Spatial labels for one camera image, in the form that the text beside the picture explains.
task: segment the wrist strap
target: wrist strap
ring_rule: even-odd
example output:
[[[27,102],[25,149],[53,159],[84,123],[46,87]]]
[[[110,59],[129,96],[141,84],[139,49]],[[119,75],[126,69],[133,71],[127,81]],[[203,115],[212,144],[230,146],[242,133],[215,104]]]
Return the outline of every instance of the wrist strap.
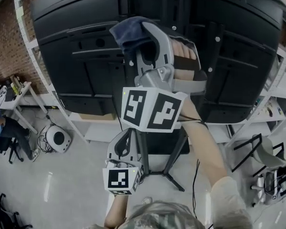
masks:
[[[187,118],[188,120],[180,120],[179,122],[195,121],[195,123],[202,124],[202,125],[204,125],[207,129],[209,129],[208,126],[206,125],[206,123],[205,123],[203,120],[195,119],[195,118],[191,118],[191,117],[187,117],[187,116],[185,116],[185,115],[183,115],[183,114],[180,114],[180,116],[183,117],[183,118]]]

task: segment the brick wall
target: brick wall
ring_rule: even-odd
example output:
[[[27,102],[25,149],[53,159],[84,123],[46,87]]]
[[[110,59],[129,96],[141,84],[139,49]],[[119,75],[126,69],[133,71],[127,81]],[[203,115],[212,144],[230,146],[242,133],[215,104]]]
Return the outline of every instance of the brick wall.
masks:
[[[35,34],[30,14],[31,1],[23,0],[23,10],[26,28],[32,40],[35,38]],[[48,83],[50,83],[42,62],[41,68]],[[47,93],[24,45],[16,19],[14,0],[3,0],[0,4],[0,80],[13,74],[32,82],[36,93]]]

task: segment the sleeve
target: sleeve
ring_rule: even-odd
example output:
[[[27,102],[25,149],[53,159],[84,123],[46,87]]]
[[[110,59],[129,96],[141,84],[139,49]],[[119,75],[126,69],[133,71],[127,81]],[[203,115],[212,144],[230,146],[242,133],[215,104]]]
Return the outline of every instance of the sleeve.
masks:
[[[96,225],[96,224],[93,224],[92,226],[86,227],[86,228],[83,228],[83,229],[108,229],[108,228],[106,228],[106,227],[100,227],[100,226],[98,226],[98,225]]]
[[[211,191],[214,228],[252,229],[253,225],[236,181],[224,177],[217,181]]]

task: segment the jeans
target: jeans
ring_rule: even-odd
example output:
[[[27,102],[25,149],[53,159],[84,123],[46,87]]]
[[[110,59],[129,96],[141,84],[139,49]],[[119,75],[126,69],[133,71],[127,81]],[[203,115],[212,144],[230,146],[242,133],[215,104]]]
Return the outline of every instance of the jeans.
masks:
[[[25,138],[29,134],[28,129],[24,129],[16,120],[5,117],[5,126],[3,127],[0,136],[16,138],[19,146],[25,152],[29,159],[32,159],[32,150],[28,140]]]

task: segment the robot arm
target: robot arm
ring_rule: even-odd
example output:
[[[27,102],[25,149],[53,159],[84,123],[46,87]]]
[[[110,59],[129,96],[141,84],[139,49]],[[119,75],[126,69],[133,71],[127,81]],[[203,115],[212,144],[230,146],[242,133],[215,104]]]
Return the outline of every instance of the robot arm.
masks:
[[[175,80],[170,38],[155,24],[142,22],[142,26],[155,42],[156,57],[147,62],[138,49],[136,87],[123,89],[121,120],[134,129],[122,131],[108,146],[103,178],[105,189],[114,195],[133,194],[141,179],[135,129],[172,132],[187,94],[203,93],[206,85],[206,77],[198,82]],[[194,52],[199,62],[196,48]]]
[[[105,190],[114,195],[133,194],[141,179],[135,130],[126,129],[108,145],[106,168],[103,169]]]

